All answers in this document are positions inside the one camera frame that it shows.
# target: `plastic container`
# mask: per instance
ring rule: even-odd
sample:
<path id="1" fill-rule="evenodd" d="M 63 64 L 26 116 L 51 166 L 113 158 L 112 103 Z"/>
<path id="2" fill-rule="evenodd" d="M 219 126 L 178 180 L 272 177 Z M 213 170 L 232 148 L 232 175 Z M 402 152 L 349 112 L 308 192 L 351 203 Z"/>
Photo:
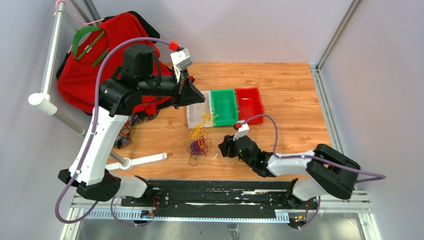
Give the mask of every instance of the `plastic container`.
<path id="1" fill-rule="evenodd" d="M 238 120 L 247 120 L 264 113 L 264 107 L 257 87 L 236 88 L 234 91 L 238 106 Z M 264 122 L 264 117 L 260 116 L 251 120 L 249 124 L 261 124 L 262 122 Z"/>
<path id="2" fill-rule="evenodd" d="M 234 89 L 212 90 L 212 111 L 215 127 L 232 126 L 239 120 L 236 92 Z"/>
<path id="3" fill-rule="evenodd" d="M 204 103 L 196 103 L 187 106 L 187 123 L 189 129 L 195 128 L 203 121 L 203 115 L 205 112 L 207 114 L 212 113 L 211 91 L 201 91 L 201 93 L 205 96 Z M 203 125 L 204 128 L 210 128 L 213 126 L 213 122 L 205 123 Z"/>

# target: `fabric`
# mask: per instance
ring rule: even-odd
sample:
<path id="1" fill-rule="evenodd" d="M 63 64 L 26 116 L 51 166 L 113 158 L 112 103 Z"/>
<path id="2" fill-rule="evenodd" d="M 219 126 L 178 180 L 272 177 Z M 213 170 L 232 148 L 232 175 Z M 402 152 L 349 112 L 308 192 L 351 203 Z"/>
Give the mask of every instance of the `fabric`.
<path id="1" fill-rule="evenodd" d="M 144 30 L 139 20 L 130 13 L 119 14 L 99 25 L 104 29 L 105 34 L 97 41 L 92 49 L 87 52 L 78 61 L 71 55 L 69 56 L 63 71 L 58 79 L 57 88 L 62 97 L 69 104 L 83 110 L 86 113 L 92 113 L 94 107 L 94 88 L 97 73 L 100 64 L 91 66 L 98 57 L 107 49 L 113 49 L 120 43 L 138 37 L 148 37 L 149 35 Z M 93 42 L 101 31 L 92 32 L 88 38 L 78 47 L 77 56 Z M 151 41 L 139 41 L 135 43 L 147 44 L 155 49 L 156 55 L 160 53 Z M 101 76 L 101 83 L 110 78 L 115 69 L 123 63 L 125 47 L 118 50 L 107 62 Z M 172 72 L 163 64 L 160 63 L 162 75 L 172 75 Z M 157 74 L 157 66 L 154 64 L 153 74 Z M 153 96 L 144 96 L 142 102 L 150 104 L 140 104 L 134 108 L 135 113 L 146 112 L 148 115 L 156 113 L 156 105 L 162 104 L 169 100 L 170 97 L 162 97 L 157 99 Z"/>
<path id="2" fill-rule="evenodd" d="M 158 31 L 156 31 L 156 29 L 154 29 L 142 16 L 140 16 L 140 14 L 138 14 L 135 11 L 128 11 L 127 13 L 134 15 L 134 17 L 137 18 L 138 22 L 141 24 L 141 26 L 143 27 L 143 29 L 146 31 L 147 35 L 151 38 L 157 38 L 160 39 L 161 35 L 159 34 Z M 104 18 L 104 20 L 102 21 L 102 23 L 114 18 L 116 16 L 107 16 Z M 66 53 L 65 54 L 65 58 L 62 62 L 62 64 L 60 65 L 59 69 L 56 72 L 56 79 L 59 79 L 62 75 L 62 72 L 65 68 L 66 62 L 68 61 L 69 56 L 71 55 L 71 53 Z"/>
<path id="3" fill-rule="evenodd" d="M 131 142 L 130 133 L 131 133 L 131 127 L 141 124 L 141 123 L 147 123 L 153 119 L 155 119 L 158 116 L 159 111 L 157 111 L 153 115 L 145 115 L 144 117 L 140 117 L 136 113 L 132 113 L 131 116 L 129 116 L 128 121 L 123 125 L 122 129 L 120 130 L 118 136 L 116 137 L 115 143 L 113 147 L 117 149 L 121 149 Z"/>

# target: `red connector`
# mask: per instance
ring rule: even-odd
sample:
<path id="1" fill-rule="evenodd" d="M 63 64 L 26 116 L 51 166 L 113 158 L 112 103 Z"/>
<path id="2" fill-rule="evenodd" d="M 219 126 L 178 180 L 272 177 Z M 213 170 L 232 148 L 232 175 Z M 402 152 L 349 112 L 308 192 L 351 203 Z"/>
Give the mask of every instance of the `red connector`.
<path id="1" fill-rule="evenodd" d="M 234 129 L 235 130 L 238 130 L 239 128 L 241 128 L 242 127 L 242 123 L 241 122 L 236 122 L 235 124 L 234 124 Z"/>
<path id="2" fill-rule="evenodd" d="M 178 43 L 176 43 L 175 41 L 171 41 L 171 43 L 169 44 L 169 49 L 176 52 L 178 49 Z"/>

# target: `clear plastic bin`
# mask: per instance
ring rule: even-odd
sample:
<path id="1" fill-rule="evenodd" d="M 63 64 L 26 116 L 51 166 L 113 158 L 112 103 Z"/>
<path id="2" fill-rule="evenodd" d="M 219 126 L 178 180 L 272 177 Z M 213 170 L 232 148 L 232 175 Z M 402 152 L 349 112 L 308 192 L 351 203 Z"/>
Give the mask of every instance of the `clear plastic bin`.
<path id="1" fill-rule="evenodd" d="M 204 103 L 196 103 L 187 106 L 187 123 L 188 128 L 195 128 L 200 122 L 203 121 L 203 115 L 205 113 L 212 114 L 212 104 L 211 104 L 211 91 L 201 91 L 205 96 Z M 204 128 L 213 127 L 214 123 L 205 123 Z"/>

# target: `red bin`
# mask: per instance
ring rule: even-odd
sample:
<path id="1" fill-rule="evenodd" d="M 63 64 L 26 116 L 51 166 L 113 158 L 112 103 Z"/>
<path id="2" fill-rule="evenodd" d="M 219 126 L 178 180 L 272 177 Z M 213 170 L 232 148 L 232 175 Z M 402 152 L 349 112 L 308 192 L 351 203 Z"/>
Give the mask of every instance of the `red bin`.
<path id="1" fill-rule="evenodd" d="M 258 114 L 264 114 L 261 96 L 257 87 L 236 88 L 235 99 L 238 106 L 238 120 L 247 120 Z M 261 124 L 264 117 L 251 120 L 248 124 Z"/>

